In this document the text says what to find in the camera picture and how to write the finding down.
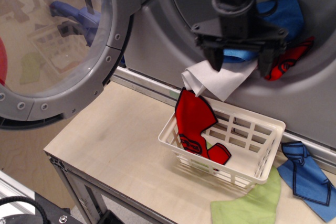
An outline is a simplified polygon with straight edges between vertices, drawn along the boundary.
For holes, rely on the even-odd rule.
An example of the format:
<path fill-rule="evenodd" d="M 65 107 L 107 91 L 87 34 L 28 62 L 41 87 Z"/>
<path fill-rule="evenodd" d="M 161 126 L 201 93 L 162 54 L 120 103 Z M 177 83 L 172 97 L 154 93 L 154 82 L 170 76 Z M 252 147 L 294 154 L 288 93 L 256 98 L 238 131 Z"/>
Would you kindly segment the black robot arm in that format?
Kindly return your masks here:
<path fill-rule="evenodd" d="M 194 24 L 191 31 L 214 70 L 220 71 L 225 49 L 238 49 L 258 53 L 260 75 L 270 74 L 273 61 L 286 50 L 288 35 L 285 28 L 264 20 L 277 10 L 278 0 L 273 2 L 261 13 L 256 0 L 211 0 L 217 17 Z"/>

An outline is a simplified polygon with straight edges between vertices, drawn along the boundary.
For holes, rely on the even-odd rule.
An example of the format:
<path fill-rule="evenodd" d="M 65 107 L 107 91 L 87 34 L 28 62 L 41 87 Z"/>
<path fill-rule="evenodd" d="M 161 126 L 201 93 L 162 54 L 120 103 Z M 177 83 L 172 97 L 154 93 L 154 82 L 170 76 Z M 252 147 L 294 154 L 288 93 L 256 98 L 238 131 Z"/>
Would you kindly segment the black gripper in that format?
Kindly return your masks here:
<path fill-rule="evenodd" d="M 272 7 L 261 13 L 256 0 L 211 0 L 217 17 L 194 24 L 191 32 L 215 71 L 222 68 L 224 48 L 234 48 L 260 51 L 260 76 L 271 72 L 275 59 L 286 49 L 288 35 L 285 28 L 264 20 L 278 8 L 278 0 L 271 2 Z"/>

